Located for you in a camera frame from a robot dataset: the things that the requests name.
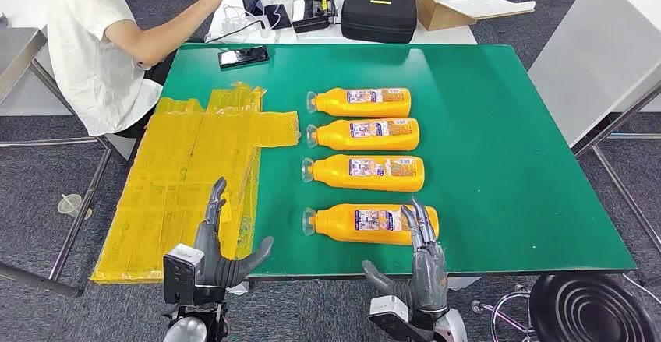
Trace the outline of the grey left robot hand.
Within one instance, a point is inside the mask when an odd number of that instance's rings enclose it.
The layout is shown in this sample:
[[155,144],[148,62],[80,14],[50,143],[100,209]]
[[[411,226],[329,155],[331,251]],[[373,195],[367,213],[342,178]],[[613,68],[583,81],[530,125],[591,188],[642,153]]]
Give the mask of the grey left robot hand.
[[205,209],[204,219],[198,225],[193,243],[195,249],[203,252],[204,268],[201,273],[202,284],[230,288],[240,284],[252,273],[271,252],[274,237],[268,236],[258,249],[243,259],[227,259],[221,254],[218,237],[220,215],[226,199],[221,195],[227,182],[220,177],[212,186],[210,198]]

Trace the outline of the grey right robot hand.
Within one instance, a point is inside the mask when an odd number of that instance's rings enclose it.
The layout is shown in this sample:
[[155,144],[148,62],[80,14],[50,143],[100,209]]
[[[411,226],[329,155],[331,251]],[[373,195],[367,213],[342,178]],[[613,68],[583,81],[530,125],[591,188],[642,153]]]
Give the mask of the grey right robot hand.
[[412,311],[444,314],[447,305],[448,277],[444,251],[430,223],[424,205],[412,198],[412,208],[401,206],[412,240],[412,278],[394,281],[382,274],[371,261],[362,261],[366,279],[384,294],[394,295]]

